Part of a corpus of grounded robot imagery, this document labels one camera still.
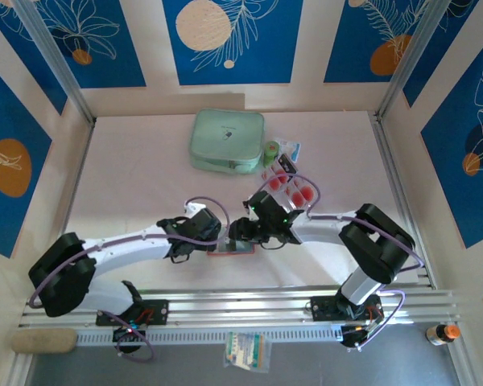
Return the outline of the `red sachet strip pack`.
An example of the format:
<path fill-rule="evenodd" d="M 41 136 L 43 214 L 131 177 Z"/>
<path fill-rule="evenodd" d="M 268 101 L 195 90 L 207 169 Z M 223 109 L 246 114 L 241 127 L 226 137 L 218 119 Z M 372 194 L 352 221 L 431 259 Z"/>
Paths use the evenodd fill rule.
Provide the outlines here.
<path fill-rule="evenodd" d="M 308 180 L 297 177 L 298 171 L 288 155 L 281 154 L 260 173 L 266 184 L 262 189 L 287 211 L 306 211 L 318 202 L 319 189 Z"/>

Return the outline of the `mint green zip pouch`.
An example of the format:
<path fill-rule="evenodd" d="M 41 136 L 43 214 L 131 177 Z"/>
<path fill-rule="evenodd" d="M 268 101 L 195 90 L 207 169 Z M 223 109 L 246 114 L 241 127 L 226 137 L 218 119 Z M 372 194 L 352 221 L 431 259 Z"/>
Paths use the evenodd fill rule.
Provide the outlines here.
<path fill-rule="evenodd" d="M 198 170 L 252 174 L 260 163 L 264 140 L 261 113 L 202 109 L 195 116 L 189 141 L 190 163 Z"/>

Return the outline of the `black controller board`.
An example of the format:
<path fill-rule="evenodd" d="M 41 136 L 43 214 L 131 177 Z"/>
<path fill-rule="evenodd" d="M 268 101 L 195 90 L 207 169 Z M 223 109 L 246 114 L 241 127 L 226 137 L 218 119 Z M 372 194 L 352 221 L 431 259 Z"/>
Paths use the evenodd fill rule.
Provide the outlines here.
<path fill-rule="evenodd" d="M 113 330 L 112 340 L 114 343 L 144 343 L 145 337 L 145 332 L 138 328 L 121 326 Z"/>
<path fill-rule="evenodd" d="M 361 346 L 367 340 L 369 334 L 367 329 L 363 326 L 343 326 L 341 332 L 341 344 L 347 348 Z"/>

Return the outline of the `white card with red circles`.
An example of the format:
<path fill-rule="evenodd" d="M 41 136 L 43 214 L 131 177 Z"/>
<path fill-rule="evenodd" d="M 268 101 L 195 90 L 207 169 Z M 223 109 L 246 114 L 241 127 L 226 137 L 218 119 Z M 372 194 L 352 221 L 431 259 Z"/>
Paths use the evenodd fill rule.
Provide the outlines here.
<path fill-rule="evenodd" d="M 295 185 L 289 186 L 286 189 L 286 194 L 291 204 L 296 208 L 307 207 L 316 198 L 316 192 L 310 185 L 303 185 L 301 187 Z"/>
<path fill-rule="evenodd" d="M 279 166 L 266 168 L 261 173 L 261 178 L 263 181 L 267 181 L 263 189 L 271 194 L 284 193 L 289 188 L 291 181 L 291 177 Z"/>

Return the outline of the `aluminium corner post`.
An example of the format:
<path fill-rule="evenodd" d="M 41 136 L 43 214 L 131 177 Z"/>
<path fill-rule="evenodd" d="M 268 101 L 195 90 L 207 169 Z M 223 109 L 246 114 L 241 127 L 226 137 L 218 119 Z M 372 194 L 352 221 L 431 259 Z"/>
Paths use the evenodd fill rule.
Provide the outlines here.
<path fill-rule="evenodd" d="M 384 97 L 375 112 L 378 123 L 382 123 L 396 97 L 403 90 L 424 50 L 431 40 L 440 20 L 447 11 L 451 0 L 429 0 L 423 17 L 412 35 L 407 49 L 398 63 L 394 75 L 391 77 Z"/>
<path fill-rule="evenodd" d="M 40 54 L 45 60 L 52 74 L 57 79 L 68 99 L 73 103 L 77 112 L 93 128 L 95 116 L 87 104 L 81 88 L 73 75 L 68 63 L 53 39 L 41 15 L 31 0 L 10 0 L 15 13 L 32 38 Z"/>

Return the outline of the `brown bottle with orange cap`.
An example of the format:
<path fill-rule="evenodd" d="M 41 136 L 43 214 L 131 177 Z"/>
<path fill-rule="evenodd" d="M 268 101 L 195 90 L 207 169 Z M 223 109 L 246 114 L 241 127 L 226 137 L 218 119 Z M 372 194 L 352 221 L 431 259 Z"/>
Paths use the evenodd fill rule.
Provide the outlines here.
<path fill-rule="evenodd" d="M 427 328 L 425 337 L 435 346 L 445 345 L 460 337 L 460 328 L 456 325 L 438 324 Z"/>

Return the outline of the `clear bag of plasters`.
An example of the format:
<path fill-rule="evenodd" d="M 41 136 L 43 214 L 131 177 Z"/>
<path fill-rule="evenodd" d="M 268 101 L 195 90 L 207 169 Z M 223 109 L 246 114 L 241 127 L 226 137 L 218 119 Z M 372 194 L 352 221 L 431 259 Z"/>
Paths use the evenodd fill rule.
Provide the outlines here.
<path fill-rule="evenodd" d="M 268 373 L 272 341 L 263 334 L 229 332 L 223 355 L 224 367 Z"/>

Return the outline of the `orange card holder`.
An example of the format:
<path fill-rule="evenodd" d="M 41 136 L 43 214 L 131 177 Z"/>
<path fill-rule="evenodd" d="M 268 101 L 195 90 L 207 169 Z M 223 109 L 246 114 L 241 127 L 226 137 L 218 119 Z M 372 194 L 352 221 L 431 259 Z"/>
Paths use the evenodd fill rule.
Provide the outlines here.
<path fill-rule="evenodd" d="M 255 250 L 254 244 L 247 241 L 234 240 L 226 237 L 222 242 L 219 242 L 216 249 L 207 251 L 209 256 L 232 256 L 232 255 L 246 255 L 253 254 Z"/>

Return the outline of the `beige foam block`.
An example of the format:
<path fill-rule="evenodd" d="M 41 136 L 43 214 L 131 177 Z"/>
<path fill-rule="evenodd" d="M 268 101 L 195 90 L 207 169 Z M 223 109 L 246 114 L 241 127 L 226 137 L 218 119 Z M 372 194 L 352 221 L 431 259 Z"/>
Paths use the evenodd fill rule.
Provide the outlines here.
<path fill-rule="evenodd" d="M 17 354 L 65 354 L 75 348 L 76 341 L 73 329 L 26 329 L 13 334 L 10 346 Z"/>

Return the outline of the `aluminium side rail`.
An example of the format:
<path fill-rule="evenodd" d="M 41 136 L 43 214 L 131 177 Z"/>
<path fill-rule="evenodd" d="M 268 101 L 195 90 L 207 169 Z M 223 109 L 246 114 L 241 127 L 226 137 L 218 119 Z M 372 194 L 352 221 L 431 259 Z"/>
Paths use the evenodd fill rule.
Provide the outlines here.
<path fill-rule="evenodd" d="M 54 150 L 50 153 L 47 165 L 50 188 L 48 197 L 50 206 L 47 208 L 47 213 L 50 215 L 48 222 L 50 227 L 46 231 L 47 241 L 43 246 L 41 258 L 68 225 L 92 136 L 93 125 L 73 129 L 71 133 L 65 134 L 56 141 Z"/>
<path fill-rule="evenodd" d="M 386 131 L 383 129 L 382 124 L 376 117 L 375 113 L 369 113 L 369 120 L 372 125 L 376 143 L 378 145 L 379 152 L 382 157 L 383 165 L 386 169 L 387 178 L 390 183 L 390 187 L 394 196 L 394 201 L 398 208 L 398 215 L 403 222 L 403 228 L 413 237 L 415 241 L 415 251 L 420 258 L 424 261 L 424 267 L 417 269 L 417 273 L 424 273 L 427 276 L 429 286 L 433 289 L 437 289 L 437 283 L 432 275 L 431 264 L 427 256 L 427 250 L 425 248 L 423 238 L 420 234 L 419 227 L 417 226 L 414 216 L 412 215 L 407 195 L 403 187 L 403 181 L 399 175 L 390 143 L 386 136 Z"/>

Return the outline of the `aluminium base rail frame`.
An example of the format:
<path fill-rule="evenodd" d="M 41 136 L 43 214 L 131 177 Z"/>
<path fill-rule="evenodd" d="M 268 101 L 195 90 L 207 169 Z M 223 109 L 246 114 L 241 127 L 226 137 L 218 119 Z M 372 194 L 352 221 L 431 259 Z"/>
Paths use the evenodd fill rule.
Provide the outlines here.
<path fill-rule="evenodd" d="M 170 328 L 227 326 L 292 326 L 313 324 L 307 304 L 315 296 L 334 295 L 332 287 L 275 289 L 227 289 L 192 291 L 143 290 L 147 300 L 169 301 Z M 449 290 L 412 286 L 403 291 L 405 302 L 395 307 L 401 296 L 380 294 L 385 316 L 392 324 L 415 322 L 456 322 L 461 319 L 456 295 Z"/>

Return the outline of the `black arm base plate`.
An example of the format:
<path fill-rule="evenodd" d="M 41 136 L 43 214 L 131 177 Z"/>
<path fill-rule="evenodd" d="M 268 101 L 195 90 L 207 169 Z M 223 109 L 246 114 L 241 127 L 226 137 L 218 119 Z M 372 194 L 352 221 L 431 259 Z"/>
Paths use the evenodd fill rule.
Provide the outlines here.
<path fill-rule="evenodd" d="M 167 323 L 168 314 L 168 300 L 142 300 L 133 304 L 122 314 L 118 314 L 118 317 L 122 321 L 136 326 L 164 326 Z"/>
<path fill-rule="evenodd" d="M 342 296 L 315 296 L 310 299 L 315 322 L 381 322 L 384 319 L 381 298 L 371 294 L 362 304 L 354 305 Z"/>

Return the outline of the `green tape roll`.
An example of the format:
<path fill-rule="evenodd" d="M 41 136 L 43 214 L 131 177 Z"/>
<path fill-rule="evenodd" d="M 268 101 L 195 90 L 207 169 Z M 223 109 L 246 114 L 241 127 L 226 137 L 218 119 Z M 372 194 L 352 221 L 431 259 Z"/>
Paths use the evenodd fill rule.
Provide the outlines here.
<path fill-rule="evenodd" d="M 276 141 L 268 141 L 264 147 L 263 166 L 268 167 L 279 155 L 280 146 Z"/>

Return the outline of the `white blue paper packet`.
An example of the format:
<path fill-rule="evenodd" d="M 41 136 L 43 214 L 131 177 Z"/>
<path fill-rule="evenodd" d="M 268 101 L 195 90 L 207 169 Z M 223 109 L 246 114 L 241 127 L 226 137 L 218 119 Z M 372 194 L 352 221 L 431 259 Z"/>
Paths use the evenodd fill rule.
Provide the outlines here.
<path fill-rule="evenodd" d="M 293 163 L 298 162 L 301 149 L 299 142 L 292 142 L 282 138 L 276 138 L 275 141 L 279 144 L 279 154 L 285 154 Z"/>

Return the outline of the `black vip card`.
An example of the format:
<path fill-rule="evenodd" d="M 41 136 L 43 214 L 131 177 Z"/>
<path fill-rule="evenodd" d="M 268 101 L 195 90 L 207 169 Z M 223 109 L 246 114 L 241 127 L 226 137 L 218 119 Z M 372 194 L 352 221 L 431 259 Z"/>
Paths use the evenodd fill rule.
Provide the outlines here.
<path fill-rule="evenodd" d="M 288 158 L 286 154 L 282 154 L 277 160 L 279 167 L 288 174 L 296 174 L 297 168 L 295 164 Z"/>

